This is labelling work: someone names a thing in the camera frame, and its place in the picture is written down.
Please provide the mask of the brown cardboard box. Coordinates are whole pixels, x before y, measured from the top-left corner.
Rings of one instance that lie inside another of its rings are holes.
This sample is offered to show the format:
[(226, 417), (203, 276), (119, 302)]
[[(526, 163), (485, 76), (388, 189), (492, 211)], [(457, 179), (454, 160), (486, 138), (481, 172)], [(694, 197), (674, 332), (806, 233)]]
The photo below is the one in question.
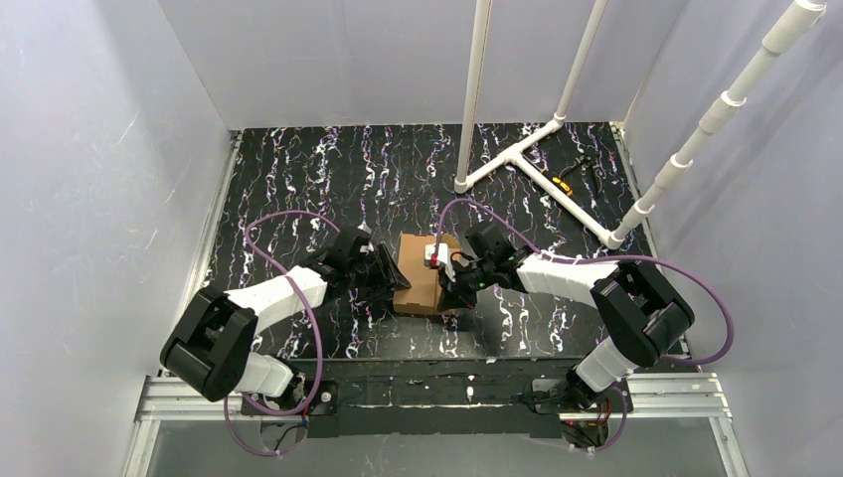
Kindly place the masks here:
[(401, 234), (397, 265), (411, 287), (396, 291), (393, 308), (403, 315), (433, 316), (454, 314), (455, 309), (438, 310), (436, 308), (441, 295), (437, 271), (424, 264), (424, 249), (434, 244), (434, 236)]

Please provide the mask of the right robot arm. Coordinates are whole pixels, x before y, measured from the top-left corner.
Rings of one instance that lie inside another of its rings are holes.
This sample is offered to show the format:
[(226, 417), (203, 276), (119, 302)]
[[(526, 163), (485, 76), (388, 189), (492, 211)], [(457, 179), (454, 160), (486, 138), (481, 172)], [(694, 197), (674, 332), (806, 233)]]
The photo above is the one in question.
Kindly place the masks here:
[(691, 307), (652, 262), (555, 262), (528, 246), (515, 247), (489, 222), (470, 229), (466, 238), (470, 253), (445, 243), (424, 248), (424, 264), (436, 270), (441, 288), (439, 310), (471, 309), (479, 291), (498, 285), (589, 306), (608, 334), (561, 384), (522, 397), (532, 408), (591, 406), (612, 385), (654, 366), (695, 321)]

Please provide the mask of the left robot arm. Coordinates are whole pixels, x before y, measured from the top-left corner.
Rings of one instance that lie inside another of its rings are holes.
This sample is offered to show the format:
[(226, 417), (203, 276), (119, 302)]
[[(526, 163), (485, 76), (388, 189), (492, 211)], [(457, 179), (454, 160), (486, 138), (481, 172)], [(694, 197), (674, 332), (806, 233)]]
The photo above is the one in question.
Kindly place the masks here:
[(159, 362), (209, 401), (233, 392), (279, 398), (293, 383), (294, 371), (282, 360), (253, 351), (255, 336), (348, 290), (383, 302), (410, 286), (384, 245), (372, 243), (362, 230), (344, 228), (332, 245), (278, 277), (241, 289), (207, 286), (197, 291)]

